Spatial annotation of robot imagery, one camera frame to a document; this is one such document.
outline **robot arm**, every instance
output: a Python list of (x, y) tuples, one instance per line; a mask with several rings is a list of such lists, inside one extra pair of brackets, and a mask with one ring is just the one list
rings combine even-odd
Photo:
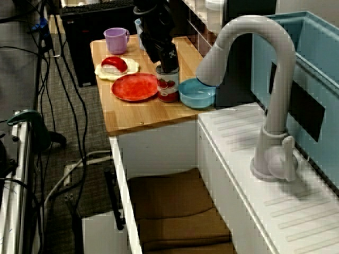
[(167, 0), (134, 0), (134, 13), (140, 17), (142, 44), (152, 62), (161, 62), (163, 72), (179, 67), (171, 30), (175, 27)]

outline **tomato can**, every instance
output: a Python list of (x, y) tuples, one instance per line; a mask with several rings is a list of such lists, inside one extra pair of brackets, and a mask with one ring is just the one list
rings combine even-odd
[(164, 73), (161, 65), (157, 66), (158, 98), (163, 102), (179, 101), (179, 67)]

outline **plate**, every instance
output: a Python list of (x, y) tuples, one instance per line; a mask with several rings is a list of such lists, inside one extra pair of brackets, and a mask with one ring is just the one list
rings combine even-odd
[(137, 102), (154, 96), (157, 92), (157, 77), (148, 73), (135, 73), (117, 79), (112, 93), (119, 99)]
[(101, 68), (101, 63), (98, 64), (95, 68), (95, 74), (100, 78), (100, 79), (106, 79), (110, 81), (116, 81), (118, 78), (127, 75), (127, 74), (134, 74), (139, 71), (139, 63), (135, 62), (133, 59), (129, 58), (121, 58), (127, 63), (127, 73), (126, 74), (120, 74), (120, 75), (115, 75), (109, 72), (104, 71), (103, 68)]

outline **keyboard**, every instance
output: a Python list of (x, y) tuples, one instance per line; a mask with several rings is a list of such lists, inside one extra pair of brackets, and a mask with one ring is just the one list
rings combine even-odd
[(134, 6), (133, 0), (114, 0), (110, 2), (87, 4), (81, 6), (66, 6), (60, 9), (62, 14), (86, 13), (86, 12), (101, 12), (105, 10), (119, 9)]

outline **white cabinet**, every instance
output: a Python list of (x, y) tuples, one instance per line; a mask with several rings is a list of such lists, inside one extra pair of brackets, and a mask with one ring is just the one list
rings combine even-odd
[(296, 181), (267, 183), (251, 174), (264, 119), (253, 103), (110, 139), (133, 254), (142, 250), (127, 180), (194, 167), (232, 232), (238, 254), (337, 254), (339, 199), (298, 151)]
[(220, 215), (232, 232), (238, 254), (271, 254), (256, 224), (234, 185), (228, 168), (220, 160), (201, 124), (198, 139), (198, 166), (200, 174)]
[(132, 254), (142, 250), (127, 180), (196, 167), (196, 129), (196, 121), (188, 121), (110, 138)]

